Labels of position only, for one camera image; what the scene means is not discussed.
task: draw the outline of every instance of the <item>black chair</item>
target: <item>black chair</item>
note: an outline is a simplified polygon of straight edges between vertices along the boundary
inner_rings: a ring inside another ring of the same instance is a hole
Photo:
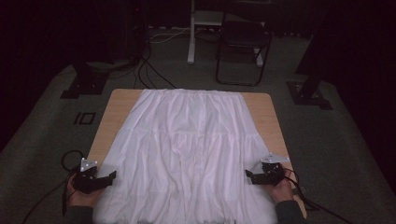
[[[219,83],[231,85],[256,86],[259,84],[262,81],[272,37],[276,33],[281,34],[282,25],[283,9],[277,4],[257,0],[230,2],[224,10],[221,23],[217,51],[216,80]],[[251,54],[254,56],[254,63],[265,49],[262,69],[257,81],[245,83],[220,80],[219,63],[222,45],[224,44],[232,49],[251,49]]]

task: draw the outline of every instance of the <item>dark background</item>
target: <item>dark background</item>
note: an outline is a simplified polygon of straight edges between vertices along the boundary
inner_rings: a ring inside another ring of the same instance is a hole
[[[190,1],[5,0],[0,6],[0,148],[23,123],[51,79],[70,64],[68,48],[86,61],[111,63],[138,56],[142,14],[152,26],[190,24]],[[225,0],[197,0],[220,10]],[[276,1],[286,35],[314,37],[296,73],[337,87],[393,190],[396,158],[396,6],[391,1]]]

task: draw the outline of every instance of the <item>white fabric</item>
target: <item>white fabric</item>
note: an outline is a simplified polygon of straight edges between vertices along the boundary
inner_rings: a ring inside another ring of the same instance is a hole
[[[117,170],[95,223],[276,223],[245,169],[268,154],[241,94],[142,92],[99,176]]]

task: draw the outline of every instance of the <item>hand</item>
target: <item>hand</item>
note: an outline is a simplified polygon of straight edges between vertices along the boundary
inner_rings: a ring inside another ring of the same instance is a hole
[[[291,171],[285,169],[283,166],[282,168],[285,170],[285,176],[290,177]],[[294,200],[291,183],[287,178],[282,179],[276,186],[262,185],[262,187],[271,194],[275,203]]]
[[[69,205],[70,206],[89,206],[93,207],[96,202],[98,201],[99,197],[102,195],[103,191],[105,189],[99,189],[96,191],[93,191],[90,194],[85,194],[81,191],[75,190],[73,188],[73,181],[76,178],[76,174],[73,174],[69,182],[67,183],[67,191],[70,195],[69,197]]]

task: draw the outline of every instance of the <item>wooden table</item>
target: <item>wooden table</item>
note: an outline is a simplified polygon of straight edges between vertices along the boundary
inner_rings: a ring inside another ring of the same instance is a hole
[[[112,92],[88,156],[89,160],[98,161],[99,167],[141,92],[141,90],[122,89]],[[256,124],[256,129],[262,136],[268,150],[277,155],[288,157],[288,150],[286,149],[270,95],[250,92],[242,92],[241,94],[247,103],[247,107]],[[283,165],[292,169],[290,162],[286,162]],[[297,196],[295,199],[300,204],[306,217],[303,202]]]

